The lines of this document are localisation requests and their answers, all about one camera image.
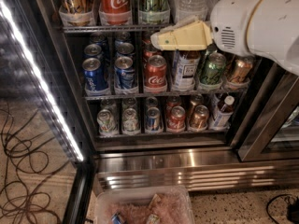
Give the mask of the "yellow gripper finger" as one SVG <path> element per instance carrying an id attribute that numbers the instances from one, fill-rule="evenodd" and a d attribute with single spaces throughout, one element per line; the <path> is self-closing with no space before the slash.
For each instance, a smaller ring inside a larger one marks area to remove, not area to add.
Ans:
<path id="1" fill-rule="evenodd" d="M 213 43 L 210 23 L 192 15 L 150 36 L 159 50 L 204 50 Z"/>

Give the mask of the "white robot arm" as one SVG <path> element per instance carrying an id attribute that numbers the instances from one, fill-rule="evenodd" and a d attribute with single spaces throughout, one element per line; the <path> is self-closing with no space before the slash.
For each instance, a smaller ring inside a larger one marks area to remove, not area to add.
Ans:
<path id="1" fill-rule="evenodd" d="M 209 21 L 190 16 L 150 37 L 160 50 L 218 49 L 261 56 L 299 75 L 299 0 L 220 0 Z"/>

